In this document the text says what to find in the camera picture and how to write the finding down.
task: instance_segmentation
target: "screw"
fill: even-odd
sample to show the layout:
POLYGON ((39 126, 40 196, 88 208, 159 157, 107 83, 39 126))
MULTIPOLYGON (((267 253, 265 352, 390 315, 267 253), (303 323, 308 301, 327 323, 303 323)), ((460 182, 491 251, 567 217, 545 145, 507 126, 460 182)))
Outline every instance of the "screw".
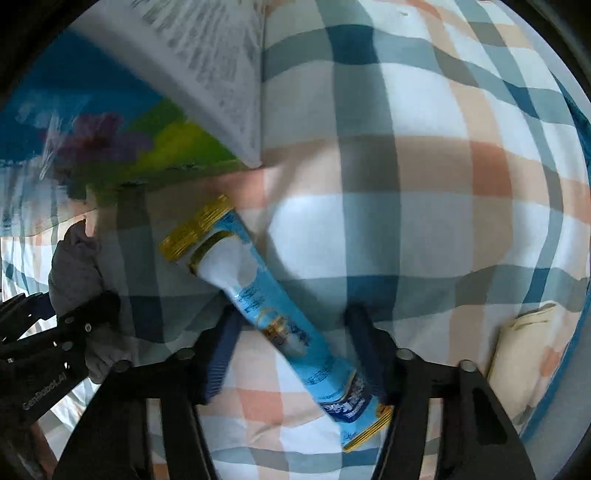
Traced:
POLYGON ((195 351, 192 348, 181 348, 176 357, 178 360, 191 360, 195 356, 195 351))
POLYGON ((408 348, 399 348, 396 350, 396 356, 400 360, 412 360, 414 358, 414 353, 408 348))
POLYGON ((133 364, 129 360, 119 360, 115 365, 113 365, 113 370, 119 374, 122 374, 126 370, 129 370, 133 364))
POLYGON ((464 372, 475 372, 477 370, 476 364, 470 360, 462 360, 460 362, 460 368, 464 370, 464 372))

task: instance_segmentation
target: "checkered fabric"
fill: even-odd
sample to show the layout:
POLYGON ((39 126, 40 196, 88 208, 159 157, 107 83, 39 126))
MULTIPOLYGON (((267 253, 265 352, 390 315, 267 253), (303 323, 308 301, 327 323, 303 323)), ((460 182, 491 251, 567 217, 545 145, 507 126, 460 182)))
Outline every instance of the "checkered fabric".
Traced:
MULTIPOLYGON (((226 193, 270 271, 352 361, 342 323, 351 301, 424 359, 470 358, 483 371, 500 325, 555 302, 535 393, 514 419, 521 428, 589 284, 586 165, 547 66, 489 1, 272 0, 265 35, 265 167, 150 194, 124 190, 117 207, 98 212, 100 270, 122 297, 136 361, 166 358, 217 320, 223 298, 167 263, 157 244, 226 193)), ((43 234, 51 245, 56 228, 43 234)), ((5 295, 14 285, 46 288, 40 264, 51 247, 35 242, 3 239, 5 295)), ((222 393, 200 412, 222 478, 370 478, 381 446, 374 438, 343 453, 336 426, 252 330, 222 393)), ((434 402, 424 479, 439 425, 434 402)))

